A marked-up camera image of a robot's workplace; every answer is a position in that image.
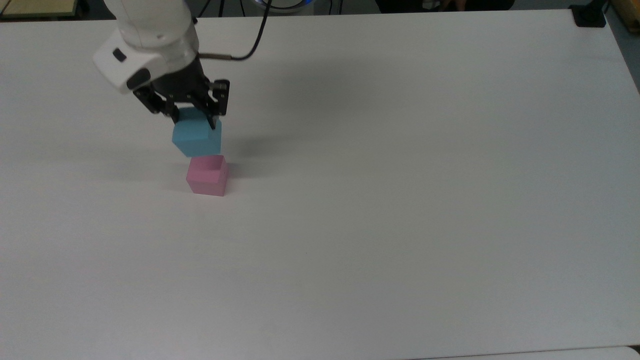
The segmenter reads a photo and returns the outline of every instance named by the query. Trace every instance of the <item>cube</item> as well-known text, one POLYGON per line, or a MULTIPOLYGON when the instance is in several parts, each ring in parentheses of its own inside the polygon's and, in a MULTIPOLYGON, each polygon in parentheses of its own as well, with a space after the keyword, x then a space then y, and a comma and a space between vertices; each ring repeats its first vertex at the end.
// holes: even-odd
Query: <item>cube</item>
POLYGON ((196 108, 180 109, 180 121, 173 127, 172 142, 188 158, 220 153, 222 121, 212 130, 207 117, 196 108))
POLYGON ((193 193, 224 196, 229 170, 222 155, 191 158, 187 183, 193 193))

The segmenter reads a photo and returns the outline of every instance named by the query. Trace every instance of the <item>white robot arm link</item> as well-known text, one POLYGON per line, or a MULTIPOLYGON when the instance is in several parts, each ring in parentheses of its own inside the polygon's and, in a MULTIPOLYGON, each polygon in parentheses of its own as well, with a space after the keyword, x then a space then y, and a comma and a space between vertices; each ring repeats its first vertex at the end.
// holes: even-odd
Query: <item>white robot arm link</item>
POLYGON ((93 56, 100 73, 121 93, 153 113, 179 121, 176 102, 207 115, 211 127, 227 108, 229 82, 207 79, 198 36, 183 0, 105 0, 118 29, 93 56))

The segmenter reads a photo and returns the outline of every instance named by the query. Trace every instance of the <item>wooden board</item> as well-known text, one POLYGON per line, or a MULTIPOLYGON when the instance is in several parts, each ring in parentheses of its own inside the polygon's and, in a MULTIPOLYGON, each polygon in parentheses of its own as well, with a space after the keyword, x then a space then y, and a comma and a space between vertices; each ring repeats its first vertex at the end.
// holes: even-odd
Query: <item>wooden board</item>
POLYGON ((627 29, 633 33, 640 33, 640 1, 639 0, 611 0, 627 29))
POLYGON ((11 0, 3 17, 73 16, 77 0, 11 0))

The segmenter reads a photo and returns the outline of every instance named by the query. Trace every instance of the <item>floor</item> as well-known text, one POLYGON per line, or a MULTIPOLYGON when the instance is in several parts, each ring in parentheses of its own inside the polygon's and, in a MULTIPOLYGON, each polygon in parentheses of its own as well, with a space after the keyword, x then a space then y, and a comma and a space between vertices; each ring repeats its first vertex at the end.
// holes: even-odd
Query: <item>floor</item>
MULTIPOLYGON (((217 17, 220 10, 220 3, 224 1, 224 17, 240 17, 242 11, 240 1, 243 1, 247 15, 257 15, 253 0, 211 0, 204 11, 204 17, 217 17)), ((331 13, 338 14, 338 3, 340 0, 316 0, 315 15, 331 13)), ((342 13, 378 13, 375 0, 343 0, 342 13)), ((90 11, 84 17, 87 20, 112 19, 113 16, 105 7, 102 0, 87 0, 90 11)), ((187 5, 194 15, 202 11, 207 0, 186 0, 187 5)), ((516 0, 512 10, 536 10, 536 9, 566 9, 571 4, 586 4, 588 0, 516 0)), ((611 8, 607 12, 607 20, 618 41, 618 46, 627 62, 631 76, 636 82, 636 87, 640 92, 640 35, 627 31, 615 9, 611 8)))

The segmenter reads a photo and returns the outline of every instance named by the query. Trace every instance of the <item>table surface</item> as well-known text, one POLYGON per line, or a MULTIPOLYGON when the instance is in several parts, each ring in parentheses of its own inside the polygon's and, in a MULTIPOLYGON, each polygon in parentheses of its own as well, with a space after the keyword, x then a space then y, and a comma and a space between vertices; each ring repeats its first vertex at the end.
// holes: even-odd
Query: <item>table surface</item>
POLYGON ((76 4, 77 0, 10 0, 2 15, 3 17, 74 15, 76 4))
POLYGON ((464 360, 639 360, 640 355, 628 347, 590 348, 545 352, 525 352, 464 357, 464 360))
MULTIPOLYGON (((203 19, 243 54, 260 19, 203 19)), ((0 24, 7 359, 416 359, 640 343, 640 97, 566 10, 270 19, 226 196, 91 56, 0 24)))

